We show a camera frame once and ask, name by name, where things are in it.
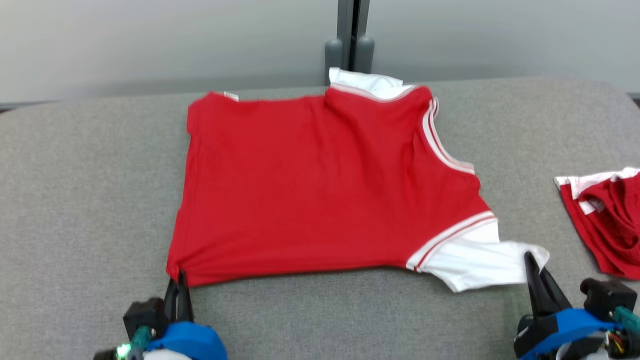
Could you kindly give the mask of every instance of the gray fabric tabletop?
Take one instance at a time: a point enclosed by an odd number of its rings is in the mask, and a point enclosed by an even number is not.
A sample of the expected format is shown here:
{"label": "gray fabric tabletop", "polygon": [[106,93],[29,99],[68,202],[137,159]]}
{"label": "gray fabric tabletop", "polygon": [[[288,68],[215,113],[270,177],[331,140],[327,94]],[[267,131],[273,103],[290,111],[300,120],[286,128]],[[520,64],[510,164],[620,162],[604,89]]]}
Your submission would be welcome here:
{"label": "gray fabric tabletop", "polygon": [[[574,306],[604,278],[553,182],[640,166],[640,111],[605,83],[428,84],[436,128],[470,161],[503,240],[545,246]],[[324,88],[240,91],[241,99]],[[43,104],[0,115],[0,354],[91,359],[126,340],[134,300],[163,296],[182,196],[188,105],[202,94]],[[639,283],[632,283],[640,290]],[[193,289],[230,359],[511,359],[525,285],[453,294],[396,269],[267,277]]]}

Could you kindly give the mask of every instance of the clothing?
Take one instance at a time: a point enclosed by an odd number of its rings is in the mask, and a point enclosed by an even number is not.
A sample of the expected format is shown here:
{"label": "clothing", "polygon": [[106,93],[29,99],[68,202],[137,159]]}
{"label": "clothing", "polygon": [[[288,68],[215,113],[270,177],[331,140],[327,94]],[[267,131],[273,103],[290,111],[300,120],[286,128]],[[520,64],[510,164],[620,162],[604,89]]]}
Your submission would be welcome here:
{"label": "clothing", "polygon": [[438,139],[428,88],[342,78],[351,83],[324,96],[208,94],[189,107],[172,277],[182,269],[198,286],[396,266],[462,291],[526,282],[527,250],[547,262],[541,247],[499,243],[473,166]]}
{"label": "clothing", "polygon": [[640,280],[639,169],[555,178],[573,224],[600,270]]}

